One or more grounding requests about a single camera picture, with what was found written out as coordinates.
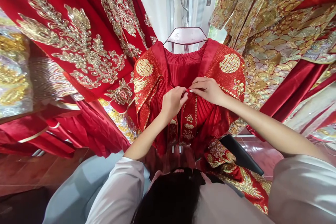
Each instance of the black hair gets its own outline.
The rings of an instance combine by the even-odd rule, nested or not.
[[[193,224],[200,195],[205,184],[197,169],[179,168],[157,178],[134,213],[132,224]]]

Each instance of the finger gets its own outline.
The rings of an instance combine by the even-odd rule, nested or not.
[[[206,94],[204,91],[202,91],[200,89],[192,89],[192,90],[190,90],[190,92],[192,92],[192,93],[194,93],[194,94],[196,94],[198,96],[201,96],[201,97],[204,97],[205,94]]]
[[[196,83],[192,84],[189,89],[195,89],[195,88],[206,89],[207,88],[207,83],[206,82],[196,82]]]
[[[204,81],[207,81],[207,80],[208,80],[208,78],[205,78],[205,77],[197,77],[196,79],[194,79],[192,84],[194,84],[196,82],[204,82]]]
[[[180,100],[180,107],[188,100],[188,93],[184,93],[183,97]]]
[[[186,91],[185,87],[176,87],[175,92],[178,93],[180,96]]]

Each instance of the hand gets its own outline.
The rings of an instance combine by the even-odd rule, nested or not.
[[[213,104],[226,107],[230,106],[233,97],[225,94],[212,78],[197,77],[190,87],[190,92],[201,96]]]
[[[164,96],[162,101],[161,113],[167,122],[173,119],[174,116],[180,111],[182,105],[188,99],[188,93],[184,93],[187,89],[177,86],[169,90]]]

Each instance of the black chair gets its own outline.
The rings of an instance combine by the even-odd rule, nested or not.
[[[264,171],[253,160],[253,158],[244,150],[244,148],[233,138],[231,135],[226,135],[219,140],[222,145],[225,146],[233,155],[235,155],[237,161],[236,165],[249,169],[260,176],[264,174]]]

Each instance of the white shirt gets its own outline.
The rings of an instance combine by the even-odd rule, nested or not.
[[[87,224],[128,224],[142,199],[144,166],[123,157],[97,195]],[[274,169],[268,216],[225,184],[200,186],[195,212],[200,223],[336,223],[336,168],[305,155],[281,160]]]

